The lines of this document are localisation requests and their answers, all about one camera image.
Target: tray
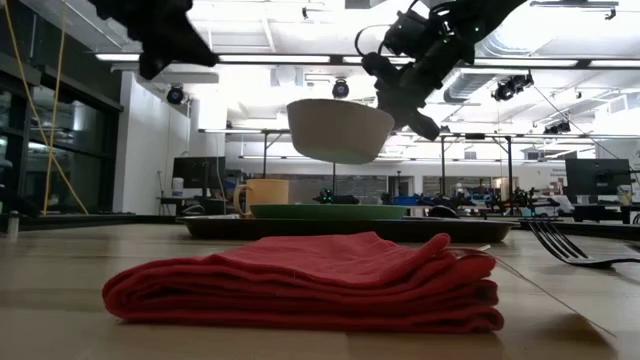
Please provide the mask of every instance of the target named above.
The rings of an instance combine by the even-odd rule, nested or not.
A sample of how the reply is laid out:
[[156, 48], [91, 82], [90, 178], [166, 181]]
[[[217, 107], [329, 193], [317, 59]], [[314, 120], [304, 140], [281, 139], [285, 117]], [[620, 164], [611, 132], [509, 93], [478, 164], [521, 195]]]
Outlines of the tray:
[[201, 239], [258, 240], [265, 236], [307, 236], [355, 234], [375, 231], [394, 242], [424, 242], [436, 234], [447, 233], [456, 243], [497, 243], [517, 223], [422, 218], [408, 220], [295, 220], [295, 219], [216, 219], [192, 216], [179, 219], [191, 235]]

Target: folded towel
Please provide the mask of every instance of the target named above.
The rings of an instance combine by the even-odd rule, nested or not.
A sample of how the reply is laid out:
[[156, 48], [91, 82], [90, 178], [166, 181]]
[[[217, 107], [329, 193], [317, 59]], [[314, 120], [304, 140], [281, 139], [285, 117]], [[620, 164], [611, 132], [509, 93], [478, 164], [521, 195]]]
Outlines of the folded towel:
[[109, 280], [102, 296], [131, 322], [411, 332], [503, 326], [495, 259], [419, 249], [375, 233], [269, 237], [201, 258], [153, 261]]

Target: mug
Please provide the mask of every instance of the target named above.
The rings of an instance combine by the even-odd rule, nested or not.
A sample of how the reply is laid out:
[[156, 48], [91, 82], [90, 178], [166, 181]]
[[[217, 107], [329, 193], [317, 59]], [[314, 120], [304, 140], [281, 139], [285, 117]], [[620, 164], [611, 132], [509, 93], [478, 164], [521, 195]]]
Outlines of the mug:
[[[240, 207], [240, 194], [247, 191], [246, 207], [243, 212]], [[233, 207], [243, 216], [251, 216], [251, 205], [259, 204], [288, 204], [289, 182], [287, 180], [251, 179], [247, 185], [239, 185], [233, 194]]]

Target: window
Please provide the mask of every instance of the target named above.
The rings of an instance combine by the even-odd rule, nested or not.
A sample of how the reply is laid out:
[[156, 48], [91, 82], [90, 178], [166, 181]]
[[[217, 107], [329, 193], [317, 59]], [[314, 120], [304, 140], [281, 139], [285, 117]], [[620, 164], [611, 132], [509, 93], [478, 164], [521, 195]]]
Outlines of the window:
[[[95, 153], [110, 153], [112, 146], [108, 146], [109, 137], [115, 137], [115, 121], [112, 116], [96, 110], [70, 97], [58, 97], [56, 126], [53, 124], [53, 90], [38, 87], [33, 91], [33, 99], [42, 122], [42, 128], [47, 138], [54, 132], [54, 142], [73, 149]], [[31, 136], [42, 138], [37, 121], [31, 120]]]
[[[62, 91], [53, 127], [55, 92], [41, 86], [32, 88], [31, 94], [47, 141], [53, 132], [54, 156], [80, 201], [90, 213], [110, 211], [118, 114], [97, 110]], [[0, 184], [42, 209], [49, 149], [44, 145], [35, 116], [32, 114], [28, 119], [28, 109], [23, 95], [8, 91], [0, 83]], [[48, 210], [82, 213], [54, 164], [50, 181]]]
[[[100, 203], [102, 165], [95, 157], [54, 148], [54, 156], [64, 175], [90, 212], [104, 210]], [[25, 177], [25, 197], [40, 208], [44, 207], [49, 149], [30, 142]], [[48, 210], [79, 213], [82, 208], [73, 197], [55, 164], [51, 167], [51, 190]]]
[[11, 93], [7, 91], [0, 91], [0, 126], [9, 126], [10, 114]]

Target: plate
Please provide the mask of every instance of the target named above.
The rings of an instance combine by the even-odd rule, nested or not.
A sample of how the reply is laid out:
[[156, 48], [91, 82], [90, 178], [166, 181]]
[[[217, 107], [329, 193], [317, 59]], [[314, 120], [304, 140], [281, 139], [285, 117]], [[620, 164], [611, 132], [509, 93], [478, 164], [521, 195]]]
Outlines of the plate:
[[252, 205], [256, 219], [397, 220], [407, 209], [385, 205]]

